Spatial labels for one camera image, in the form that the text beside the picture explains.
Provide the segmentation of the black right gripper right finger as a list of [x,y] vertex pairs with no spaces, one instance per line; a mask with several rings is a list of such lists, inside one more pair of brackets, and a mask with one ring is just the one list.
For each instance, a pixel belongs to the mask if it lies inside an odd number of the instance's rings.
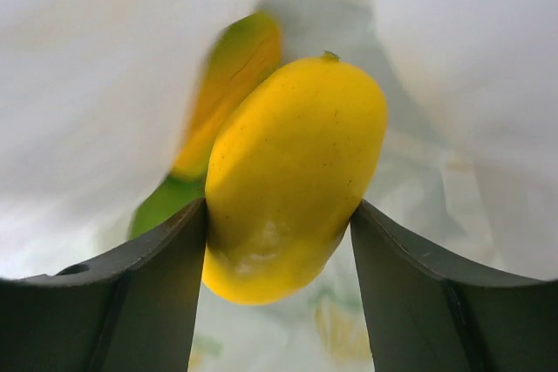
[[461,257],[367,202],[350,231],[376,370],[556,370],[555,281]]

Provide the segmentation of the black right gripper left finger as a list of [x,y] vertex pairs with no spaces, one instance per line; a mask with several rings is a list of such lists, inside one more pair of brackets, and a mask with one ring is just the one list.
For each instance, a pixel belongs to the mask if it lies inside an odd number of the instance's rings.
[[206,226],[195,200],[58,274],[2,280],[2,370],[187,370]]

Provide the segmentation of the yellow fake mango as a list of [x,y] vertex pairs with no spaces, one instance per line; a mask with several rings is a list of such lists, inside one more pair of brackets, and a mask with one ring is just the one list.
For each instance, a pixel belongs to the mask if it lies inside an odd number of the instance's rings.
[[378,83],[332,52],[275,71],[214,142],[204,285],[241,305],[309,285],[364,197],[387,125]]

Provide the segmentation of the white plastic bag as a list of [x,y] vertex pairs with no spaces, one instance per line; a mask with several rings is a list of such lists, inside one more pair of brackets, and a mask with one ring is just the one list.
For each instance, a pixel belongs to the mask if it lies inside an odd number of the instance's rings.
[[[280,25],[282,63],[249,95],[326,51],[382,90],[359,205],[557,284],[557,0],[1,0],[1,282],[139,237],[133,217],[179,157],[214,44],[258,10]],[[352,215],[322,272],[279,301],[227,301],[202,264],[185,371],[378,371]]]

